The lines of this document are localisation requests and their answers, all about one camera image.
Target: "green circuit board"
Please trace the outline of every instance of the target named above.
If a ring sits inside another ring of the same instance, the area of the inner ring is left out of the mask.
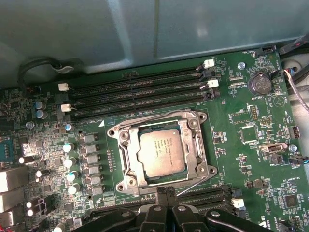
[[[64,129],[69,113],[59,110],[64,102],[61,99],[66,97],[63,92],[59,92],[58,83],[36,86],[37,93],[30,97],[23,97],[19,89],[0,92],[1,103],[8,106],[9,121],[14,124],[14,130],[6,132],[14,145],[12,157],[15,157],[15,160],[22,155],[34,155],[37,158],[36,162],[28,164],[31,182],[25,187],[26,198],[50,194],[55,194],[56,197],[56,210],[46,216],[46,231],[52,231],[60,222],[66,225],[67,231],[73,230],[78,225],[69,224],[68,219],[82,217],[89,209],[152,199],[153,194],[136,197],[115,190],[115,185],[123,179],[123,170],[117,140],[108,136],[107,131],[124,120],[178,109],[191,109],[208,115],[208,119],[201,124],[204,147],[208,164],[215,166],[218,174],[194,189],[221,185],[240,188],[245,205],[242,210],[245,211],[247,220],[273,231],[278,231],[280,221],[294,226],[297,231],[309,231],[309,186],[304,169],[307,164],[291,165],[288,162],[291,156],[306,154],[300,150],[297,138],[291,135],[291,128],[296,125],[284,77],[280,74],[272,77],[272,91],[266,95],[255,96],[248,90],[249,79],[256,73],[281,70],[280,58],[276,52],[260,57],[254,50],[222,54],[79,77],[65,83],[71,88],[68,91],[70,99],[70,93],[74,94],[78,87],[189,69],[206,59],[214,60],[215,66],[211,67],[211,70],[215,73],[213,78],[219,82],[218,87],[208,91],[213,97],[186,102],[187,99],[194,100],[199,97],[200,93],[183,93],[180,94],[183,96],[183,103],[170,104],[180,95],[172,96],[170,93],[165,97],[162,94],[160,104],[155,104],[156,101],[151,99],[153,101],[149,107],[136,108],[131,112],[119,111],[113,115],[98,115],[89,119],[82,114],[83,118],[74,119],[77,113],[74,114],[73,109],[70,122],[74,125],[72,131]],[[238,69],[240,62],[246,64],[243,70]],[[36,109],[33,107],[36,101],[46,103],[46,119],[36,118]],[[27,129],[27,122],[33,122],[34,127]],[[81,136],[91,134],[95,134],[98,139],[87,145],[98,145],[99,150],[95,154],[99,155],[97,164],[101,165],[100,174],[104,178],[104,192],[98,195],[89,194],[92,187],[85,183],[86,166],[82,162],[84,157],[81,152]],[[21,145],[19,141],[24,138],[27,138],[27,142]],[[74,149],[64,153],[64,143],[73,143]],[[283,160],[275,164],[274,153],[267,153],[260,148],[262,145],[274,143],[294,144],[298,150],[291,152],[285,147],[276,152]],[[75,157],[79,162],[67,169],[63,166],[63,161],[70,157]],[[51,173],[40,182],[35,182],[34,173],[44,168],[48,168]],[[79,173],[74,183],[80,184],[81,190],[75,195],[68,194],[68,187],[72,183],[66,180],[66,175],[70,171]],[[31,228],[39,218],[26,217],[26,226]]]

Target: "screw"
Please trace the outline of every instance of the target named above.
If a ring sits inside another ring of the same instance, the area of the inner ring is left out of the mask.
[[[294,144],[290,144],[289,145],[289,151],[290,152],[296,152],[297,151],[297,146]]]
[[[127,216],[129,216],[129,215],[130,215],[130,213],[123,213],[121,216],[127,217]]]
[[[185,211],[185,207],[184,206],[179,206],[178,208],[177,208],[179,211]]]
[[[211,215],[212,215],[213,217],[218,217],[218,216],[220,216],[220,214],[219,214],[218,212],[216,212],[216,211],[212,211],[212,212],[211,212]]]
[[[240,70],[243,70],[243,69],[246,68],[246,64],[244,62],[240,62],[240,63],[238,63],[237,68],[240,69]]]
[[[129,133],[126,132],[126,131],[123,131],[123,132],[120,133],[120,137],[122,139],[127,139],[129,137]]]
[[[191,119],[189,121],[189,127],[191,128],[197,127],[197,121],[195,119]]]

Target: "wire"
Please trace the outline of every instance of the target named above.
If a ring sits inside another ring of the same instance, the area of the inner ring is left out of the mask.
[[[62,67],[61,62],[59,60],[50,58],[50,57],[32,60],[29,63],[21,65],[19,67],[17,83],[20,89],[23,91],[24,96],[27,93],[27,85],[24,80],[25,73],[28,70],[33,69],[34,67],[45,65],[45,64],[50,64],[55,69],[60,69]]]
[[[294,92],[294,94],[297,96],[297,99],[299,100],[299,103],[304,107],[304,109],[309,113],[309,107],[307,106],[307,104],[304,102],[303,98],[300,96],[294,82],[293,82],[293,79],[292,79],[292,76],[290,75],[290,73],[286,70],[284,70],[284,72],[287,74],[288,76],[288,82],[290,83],[291,85],[291,88]]]

